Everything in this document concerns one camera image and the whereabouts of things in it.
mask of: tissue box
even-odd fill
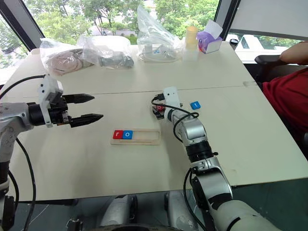
[[[222,42],[221,37],[214,39],[213,36],[205,31],[197,33],[198,47],[203,53],[218,51]]]

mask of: chair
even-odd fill
[[[254,76],[256,82],[269,82],[275,77],[285,76],[307,67],[301,65],[287,65],[287,63],[279,59],[279,55],[259,55],[255,58],[255,62],[260,66],[258,73]],[[288,122],[282,121],[288,128]],[[308,159],[308,131],[305,133],[302,143],[298,143],[298,146]]]

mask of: window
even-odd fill
[[[253,62],[255,58],[261,54],[281,54],[284,50],[301,42],[296,39],[238,33],[229,33],[226,41],[230,41],[232,38],[239,40],[235,52],[243,62]]]
[[[0,49],[0,85],[3,85],[26,57],[28,50],[1,15]]]
[[[203,30],[219,0],[23,0],[47,38],[75,44],[86,36],[119,35],[137,44],[141,4],[168,31],[182,38],[187,26]]]

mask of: person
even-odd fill
[[[308,65],[308,42],[300,42],[280,55],[288,64]],[[263,82],[261,89],[280,116],[303,152],[303,138],[308,132],[308,68],[270,82]]]

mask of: plastic bag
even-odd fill
[[[133,67],[130,41],[123,36],[80,36],[77,44],[83,47],[82,58],[109,68]]]
[[[138,57],[145,62],[173,62],[182,56],[183,42],[153,19],[140,5],[137,8]]]
[[[41,41],[40,58],[50,74],[60,76],[92,65],[81,58],[83,49],[80,47],[50,38],[41,38]]]

